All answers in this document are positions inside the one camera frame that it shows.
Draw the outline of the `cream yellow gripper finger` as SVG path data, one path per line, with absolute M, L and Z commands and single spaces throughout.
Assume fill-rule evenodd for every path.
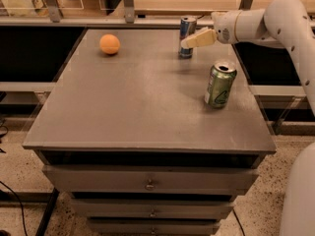
M 212 45 L 217 41 L 217 33 L 214 29 L 202 28 L 184 38 L 180 46 L 184 49 Z

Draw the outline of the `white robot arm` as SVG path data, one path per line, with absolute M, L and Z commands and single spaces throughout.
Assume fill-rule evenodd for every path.
M 184 48 L 251 42 L 287 50 L 315 113 L 315 34 L 300 0 L 274 0 L 265 9 L 212 13 L 214 27 L 181 41 Z M 315 236 L 315 144 L 306 147 L 288 176 L 280 236 Z

